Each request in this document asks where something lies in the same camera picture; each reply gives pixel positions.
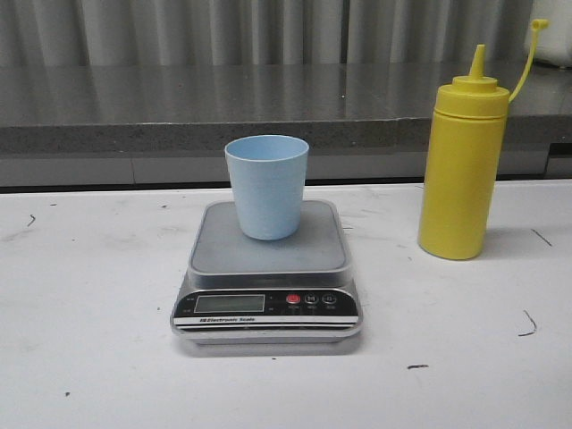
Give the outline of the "light blue plastic cup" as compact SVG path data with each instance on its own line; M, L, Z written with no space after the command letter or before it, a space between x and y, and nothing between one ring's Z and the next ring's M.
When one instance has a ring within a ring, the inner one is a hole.
M281 240L299 227L309 145L283 135L235 139L224 148L242 231Z

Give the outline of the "yellow squeeze bottle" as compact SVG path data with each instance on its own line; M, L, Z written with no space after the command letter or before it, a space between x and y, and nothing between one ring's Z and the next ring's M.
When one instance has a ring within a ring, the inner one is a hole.
M510 103L532 67L547 19L531 23L525 68L512 91L485 74L480 44L468 74L439 87L425 167L417 243L427 253L468 260L483 250Z

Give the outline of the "silver electronic kitchen scale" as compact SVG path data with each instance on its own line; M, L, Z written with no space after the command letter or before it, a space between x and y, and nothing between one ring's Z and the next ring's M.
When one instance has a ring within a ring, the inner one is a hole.
M336 206L306 200L299 228L255 240L231 201L206 207L171 327L199 346L335 344L357 336L363 313Z

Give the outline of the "grey stone counter ledge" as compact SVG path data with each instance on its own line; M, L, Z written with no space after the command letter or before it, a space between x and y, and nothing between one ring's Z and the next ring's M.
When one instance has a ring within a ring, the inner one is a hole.
M1 188L222 187L250 135L310 146L313 184L420 181L437 88L467 63L17 67Z

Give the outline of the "white container in background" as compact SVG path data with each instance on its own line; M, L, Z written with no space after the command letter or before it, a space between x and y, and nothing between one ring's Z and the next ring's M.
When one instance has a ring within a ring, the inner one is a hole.
M569 0L539 0L532 2L529 30L524 42L525 54L529 54L532 40L532 21L549 22L538 34L534 60L560 68L571 68L571 2Z

